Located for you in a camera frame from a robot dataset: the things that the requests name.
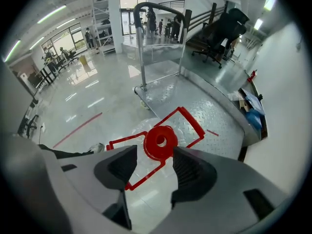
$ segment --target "red fire extinguisher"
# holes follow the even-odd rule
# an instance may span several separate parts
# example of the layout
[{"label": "red fire extinguisher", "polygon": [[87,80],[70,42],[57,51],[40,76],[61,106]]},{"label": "red fire extinguisher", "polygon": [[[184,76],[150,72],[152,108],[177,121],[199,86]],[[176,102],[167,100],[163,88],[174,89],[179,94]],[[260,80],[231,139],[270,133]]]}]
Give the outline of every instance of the red fire extinguisher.
[{"label": "red fire extinguisher", "polygon": [[252,74],[249,76],[249,78],[247,79],[248,82],[251,82],[253,80],[253,78],[257,75],[257,69],[253,70]]}]

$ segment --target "red floor line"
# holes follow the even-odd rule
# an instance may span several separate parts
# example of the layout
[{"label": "red floor line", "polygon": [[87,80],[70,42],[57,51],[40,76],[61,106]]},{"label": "red floor line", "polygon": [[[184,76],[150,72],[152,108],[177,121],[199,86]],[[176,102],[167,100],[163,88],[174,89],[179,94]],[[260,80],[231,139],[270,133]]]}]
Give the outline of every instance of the red floor line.
[{"label": "red floor line", "polygon": [[208,130],[208,129],[206,129],[206,130],[207,130],[207,132],[209,132],[209,133],[211,133],[211,134],[213,134],[213,135],[215,135],[215,136],[218,136],[218,137],[219,137],[219,134],[216,134],[215,132],[210,131],[210,130]]},{"label": "red floor line", "polygon": [[80,126],[78,126],[75,130],[73,130],[70,134],[66,135],[63,139],[61,139],[58,143],[56,143],[53,148],[56,148],[58,145],[60,145],[64,140],[66,140],[67,138],[69,138],[74,132],[78,131],[80,128],[84,127],[86,124],[90,123],[92,120],[94,120],[95,118],[99,117],[100,115],[102,115],[103,113],[99,113],[97,115],[94,115],[91,119],[88,119],[85,123],[81,124]]}]

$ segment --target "diamond plate metal ramp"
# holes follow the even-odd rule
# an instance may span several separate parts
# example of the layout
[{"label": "diamond plate metal ramp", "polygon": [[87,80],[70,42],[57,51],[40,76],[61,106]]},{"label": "diamond plate metal ramp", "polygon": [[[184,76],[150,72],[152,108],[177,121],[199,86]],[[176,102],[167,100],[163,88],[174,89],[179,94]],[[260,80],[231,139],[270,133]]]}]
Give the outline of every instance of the diamond plate metal ramp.
[{"label": "diamond plate metal ramp", "polygon": [[[152,82],[146,91],[137,86],[135,93],[159,118],[164,118],[178,106],[185,107],[206,131],[205,138],[194,149],[238,158],[244,138],[242,127],[211,96],[184,76],[170,76]],[[197,138],[182,115],[175,114],[170,121],[182,130],[187,143]]]}]

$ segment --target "black cable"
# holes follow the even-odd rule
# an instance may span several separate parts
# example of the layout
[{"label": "black cable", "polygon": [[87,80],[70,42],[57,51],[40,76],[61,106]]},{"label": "black cable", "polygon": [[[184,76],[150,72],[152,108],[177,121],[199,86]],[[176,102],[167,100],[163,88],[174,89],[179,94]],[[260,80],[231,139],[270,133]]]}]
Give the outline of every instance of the black cable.
[{"label": "black cable", "polygon": [[43,126],[40,126],[40,132],[39,132],[39,145],[40,145],[40,136],[41,136],[41,129],[43,128]]}]

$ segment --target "glass door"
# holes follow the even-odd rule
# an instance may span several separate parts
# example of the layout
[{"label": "glass door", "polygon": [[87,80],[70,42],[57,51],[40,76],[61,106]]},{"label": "glass door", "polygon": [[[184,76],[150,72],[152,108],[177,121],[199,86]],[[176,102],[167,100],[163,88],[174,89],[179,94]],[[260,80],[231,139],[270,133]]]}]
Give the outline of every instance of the glass door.
[{"label": "glass door", "polygon": [[136,26],[134,25],[135,18],[133,16],[133,12],[129,12],[129,14],[130,14],[130,22],[131,22],[131,24],[133,24],[133,25],[131,25],[131,34],[135,34],[136,33]]},{"label": "glass door", "polygon": [[129,34],[129,12],[121,13],[121,28],[123,36]]}]

